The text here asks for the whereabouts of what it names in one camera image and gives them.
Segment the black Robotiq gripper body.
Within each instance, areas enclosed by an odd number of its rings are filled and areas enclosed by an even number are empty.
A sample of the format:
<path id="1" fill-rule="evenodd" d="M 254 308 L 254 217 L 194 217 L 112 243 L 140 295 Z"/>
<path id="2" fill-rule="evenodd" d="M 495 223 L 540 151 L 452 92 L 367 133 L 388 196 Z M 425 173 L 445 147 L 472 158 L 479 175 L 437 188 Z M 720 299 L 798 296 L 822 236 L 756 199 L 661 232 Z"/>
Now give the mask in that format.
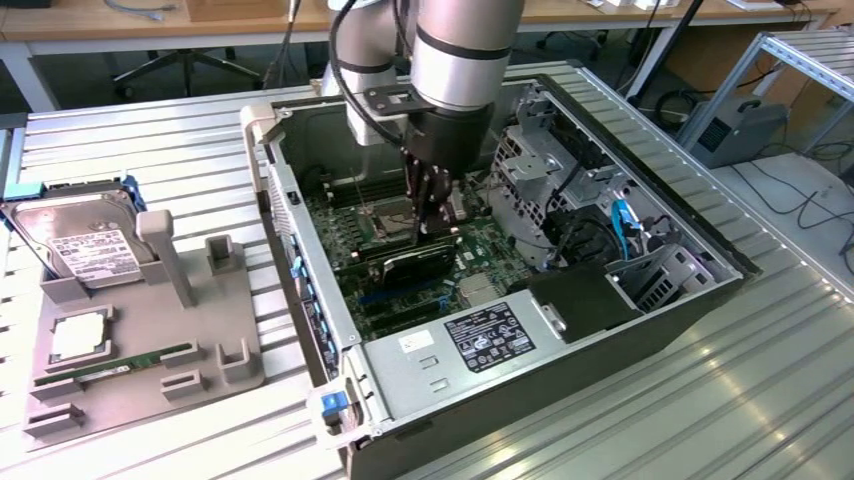
<path id="1" fill-rule="evenodd" d="M 493 104 L 459 111 L 408 102 L 400 113 L 407 117 L 401 154 L 405 171 L 436 167 L 448 173 L 465 173 L 480 158 Z"/>

